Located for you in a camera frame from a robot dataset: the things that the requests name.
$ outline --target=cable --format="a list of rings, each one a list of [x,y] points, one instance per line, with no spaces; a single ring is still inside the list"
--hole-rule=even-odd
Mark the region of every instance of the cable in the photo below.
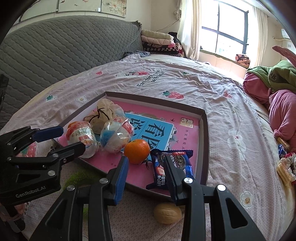
[[[166,27],[164,27],[164,28],[162,28],[162,29],[160,29],[160,30],[163,30],[163,29],[165,29],[165,28],[169,28],[169,27],[171,27],[172,25],[174,25],[176,22],[178,22],[180,19],[178,19],[177,21],[175,21],[174,23],[172,23],[172,24],[170,24],[170,25],[168,25],[168,26],[166,26]]]

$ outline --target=gray bed cover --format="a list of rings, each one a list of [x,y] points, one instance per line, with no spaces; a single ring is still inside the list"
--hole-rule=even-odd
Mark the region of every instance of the gray bed cover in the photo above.
[[[98,16],[65,16],[8,34],[0,45],[0,74],[9,77],[0,129],[52,84],[143,50],[141,24]]]

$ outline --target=snack package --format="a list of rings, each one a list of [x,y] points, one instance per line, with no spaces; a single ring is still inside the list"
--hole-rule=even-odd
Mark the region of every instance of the snack package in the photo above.
[[[286,187],[291,188],[291,183],[296,180],[296,177],[290,168],[290,160],[288,158],[281,158],[281,160],[278,162],[276,171],[282,179],[283,184]]]
[[[189,161],[189,158],[192,157],[192,150],[168,150],[161,151],[158,149],[153,149],[150,152],[152,164],[153,164],[153,173],[154,173],[154,182],[148,184],[146,189],[160,188],[160,189],[168,189],[166,179],[165,179],[165,171],[163,168],[163,161],[165,156],[169,156],[171,160],[174,162],[175,166],[182,169],[186,174],[186,177],[190,177],[194,179],[192,166]]]
[[[102,129],[101,148],[109,153],[117,153],[131,141],[134,135],[133,125],[126,117],[119,116],[105,123]]]
[[[109,99],[101,99],[97,102],[96,109],[92,110],[83,120],[89,122],[93,132],[99,135],[104,124],[118,116],[124,116],[123,109]]]
[[[287,151],[285,150],[283,145],[279,144],[279,158],[284,158],[286,154],[287,154]]]
[[[90,158],[96,153],[96,138],[87,121],[75,121],[68,125],[66,133],[68,144],[82,142],[85,145],[85,152],[82,158]]]

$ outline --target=blue snack wrapper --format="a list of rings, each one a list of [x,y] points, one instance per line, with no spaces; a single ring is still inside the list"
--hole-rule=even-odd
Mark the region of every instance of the blue snack wrapper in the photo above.
[[[279,144],[279,158],[284,158],[285,155],[287,154],[287,151],[283,147],[283,145]]]
[[[192,150],[168,150],[168,151],[161,151],[159,149],[153,149],[150,152],[152,164],[153,164],[153,173],[154,173],[154,182],[148,184],[146,189],[165,189],[168,190],[166,178],[165,178],[165,171],[163,168],[163,161],[165,156],[170,156],[174,164],[182,169],[186,175],[186,177],[193,177],[192,166],[189,161],[189,158],[192,157],[193,151]]]

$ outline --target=orange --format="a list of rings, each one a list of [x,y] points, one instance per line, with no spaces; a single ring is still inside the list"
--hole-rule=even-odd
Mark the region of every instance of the orange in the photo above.
[[[140,164],[150,154],[150,147],[147,141],[136,139],[128,143],[124,148],[124,155],[132,164]]]

